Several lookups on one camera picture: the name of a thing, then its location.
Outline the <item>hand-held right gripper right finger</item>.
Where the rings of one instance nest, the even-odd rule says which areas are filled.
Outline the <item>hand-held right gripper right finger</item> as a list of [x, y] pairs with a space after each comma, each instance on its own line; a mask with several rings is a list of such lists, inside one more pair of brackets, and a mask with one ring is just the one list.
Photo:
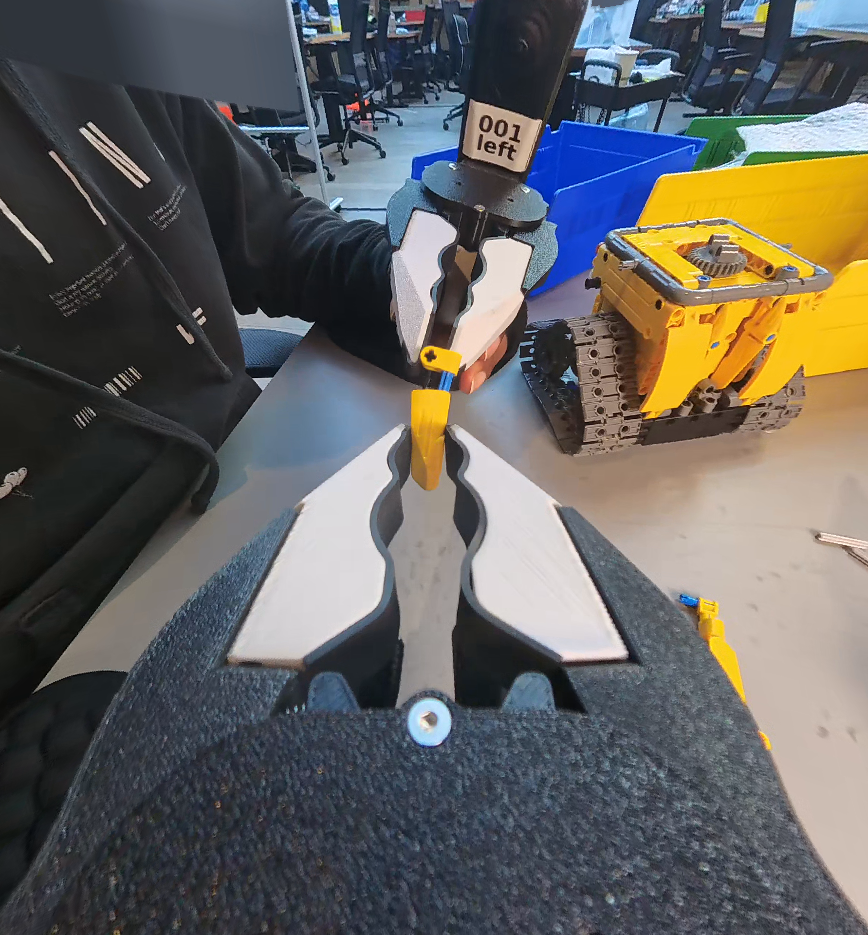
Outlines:
[[559, 664], [623, 662], [629, 653], [560, 504], [463, 427], [449, 454], [474, 609]]

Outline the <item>pile of small building parts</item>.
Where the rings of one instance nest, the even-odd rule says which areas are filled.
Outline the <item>pile of small building parts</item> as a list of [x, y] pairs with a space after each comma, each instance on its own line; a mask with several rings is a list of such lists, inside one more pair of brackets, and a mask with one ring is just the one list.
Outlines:
[[843, 550], [851, 558], [868, 569], [868, 541], [824, 531], [815, 532], [814, 539], [821, 544], [834, 546]]

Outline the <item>yellow tracked toy robot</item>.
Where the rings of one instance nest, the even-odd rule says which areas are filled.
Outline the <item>yellow tracked toy robot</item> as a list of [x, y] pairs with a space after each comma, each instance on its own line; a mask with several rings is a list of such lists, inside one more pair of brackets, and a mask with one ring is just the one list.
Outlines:
[[802, 411], [833, 282], [730, 219], [615, 229], [591, 313], [530, 324], [522, 376], [573, 456], [776, 430]]

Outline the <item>blue plastic bin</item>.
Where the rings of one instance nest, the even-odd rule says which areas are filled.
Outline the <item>blue plastic bin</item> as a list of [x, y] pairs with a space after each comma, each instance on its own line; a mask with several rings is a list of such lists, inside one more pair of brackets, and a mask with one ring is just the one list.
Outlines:
[[636, 226], [658, 178], [692, 169], [704, 145], [698, 137], [587, 123], [545, 128], [527, 183], [549, 206], [558, 256], [530, 297], [589, 270], [605, 235]]

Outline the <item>yellow wedge panel piece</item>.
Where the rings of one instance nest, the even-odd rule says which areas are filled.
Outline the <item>yellow wedge panel piece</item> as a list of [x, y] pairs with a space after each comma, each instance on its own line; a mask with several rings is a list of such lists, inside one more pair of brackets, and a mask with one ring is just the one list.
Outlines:
[[411, 475], [425, 491], [437, 489], [444, 460], [451, 392], [416, 389], [411, 393]]

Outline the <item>white plastic sheet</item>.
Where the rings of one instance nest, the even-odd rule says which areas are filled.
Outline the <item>white plastic sheet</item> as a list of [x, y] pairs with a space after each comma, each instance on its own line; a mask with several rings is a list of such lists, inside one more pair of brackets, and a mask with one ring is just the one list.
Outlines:
[[849, 103], [797, 121], [741, 125], [737, 131], [745, 154], [868, 152], [868, 103]]

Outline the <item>green plastic bin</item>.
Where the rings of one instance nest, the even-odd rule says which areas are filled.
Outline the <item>green plastic bin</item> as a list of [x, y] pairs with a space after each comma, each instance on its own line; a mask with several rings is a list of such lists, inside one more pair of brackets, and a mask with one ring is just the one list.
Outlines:
[[755, 152], [745, 154], [738, 127], [754, 123], [785, 123], [802, 120], [807, 115], [778, 116], [700, 116], [695, 118], [684, 134], [704, 141], [695, 162], [695, 169], [719, 169], [773, 165], [784, 162], [805, 161], [831, 157], [854, 156], [868, 152]]

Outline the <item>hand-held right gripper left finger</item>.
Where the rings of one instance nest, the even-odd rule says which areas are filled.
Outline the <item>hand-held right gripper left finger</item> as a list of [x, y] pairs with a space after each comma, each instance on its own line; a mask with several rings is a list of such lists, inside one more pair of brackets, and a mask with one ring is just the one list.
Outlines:
[[393, 427], [297, 504], [229, 664], [302, 671], [389, 606], [408, 461], [409, 430]]

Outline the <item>yellow beam assembly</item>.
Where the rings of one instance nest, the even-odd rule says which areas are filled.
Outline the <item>yellow beam assembly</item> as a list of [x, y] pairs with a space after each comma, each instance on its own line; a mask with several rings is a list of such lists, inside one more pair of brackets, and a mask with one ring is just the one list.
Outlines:
[[725, 624], [720, 617], [718, 603], [704, 598], [695, 598], [693, 609], [697, 613], [697, 630], [700, 637], [708, 644], [710, 652], [735, 688], [742, 704], [748, 706], [739, 658], [727, 640]]

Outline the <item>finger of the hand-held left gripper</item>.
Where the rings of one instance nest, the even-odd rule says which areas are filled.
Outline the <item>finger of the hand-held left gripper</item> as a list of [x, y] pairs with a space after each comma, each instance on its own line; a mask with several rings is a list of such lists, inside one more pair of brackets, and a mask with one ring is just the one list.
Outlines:
[[455, 244], [457, 230], [441, 216], [413, 211], [391, 264], [391, 312], [408, 367], [418, 367], [430, 344], [436, 291], [444, 273], [440, 255]]
[[[515, 239], [482, 240], [477, 257], [461, 245], [448, 256], [448, 350], [459, 359], [456, 375], [483, 357], [521, 308], [522, 286], [533, 247]], [[480, 260], [478, 274], [473, 272]]]

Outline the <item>person's left forearm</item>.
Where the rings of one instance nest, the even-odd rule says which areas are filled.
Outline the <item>person's left forearm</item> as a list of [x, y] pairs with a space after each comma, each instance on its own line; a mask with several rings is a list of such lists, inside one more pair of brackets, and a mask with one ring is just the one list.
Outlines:
[[305, 196], [203, 102], [184, 110], [182, 142], [235, 310], [318, 324], [345, 352], [405, 379], [386, 228]]

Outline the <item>large yellow plastic bin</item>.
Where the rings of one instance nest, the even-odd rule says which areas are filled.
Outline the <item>large yellow plastic bin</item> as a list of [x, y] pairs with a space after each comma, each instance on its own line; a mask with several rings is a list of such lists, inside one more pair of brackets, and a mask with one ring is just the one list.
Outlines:
[[830, 271], [804, 373], [868, 368], [868, 154], [663, 175], [638, 224], [728, 218]]

